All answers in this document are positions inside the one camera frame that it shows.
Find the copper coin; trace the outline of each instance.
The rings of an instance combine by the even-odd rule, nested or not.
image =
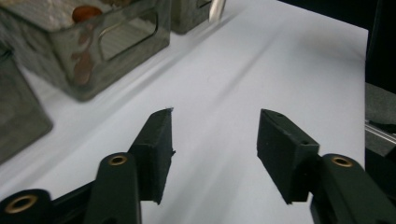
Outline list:
[[[72,18],[73,21],[77,23],[77,22],[86,21],[92,17],[99,16],[101,14],[102,14],[102,10],[97,7],[81,6],[81,7],[76,7],[73,10]]]

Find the metal tin box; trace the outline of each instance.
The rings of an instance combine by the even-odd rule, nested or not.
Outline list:
[[[173,0],[172,31],[186,34],[209,18],[212,0]]]
[[[80,101],[169,45],[171,0],[0,0],[0,40],[16,60]],[[103,13],[72,19],[76,7]]]
[[[0,49],[0,163],[52,128],[10,51]]]

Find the white table surface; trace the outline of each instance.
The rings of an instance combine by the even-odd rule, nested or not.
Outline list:
[[[24,72],[54,128],[0,166],[0,197],[47,189],[57,198],[126,151],[149,115],[173,107],[177,154],[146,224],[312,223],[309,203],[285,205],[256,156],[262,108],[363,163],[367,31],[269,0],[229,0],[207,22],[88,103]]]

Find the penny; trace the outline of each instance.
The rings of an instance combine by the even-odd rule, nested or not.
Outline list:
[[[86,21],[92,17],[99,16],[102,14],[102,10],[93,7],[93,6],[81,6],[81,7],[76,7],[73,10],[73,21],[75,23]]]

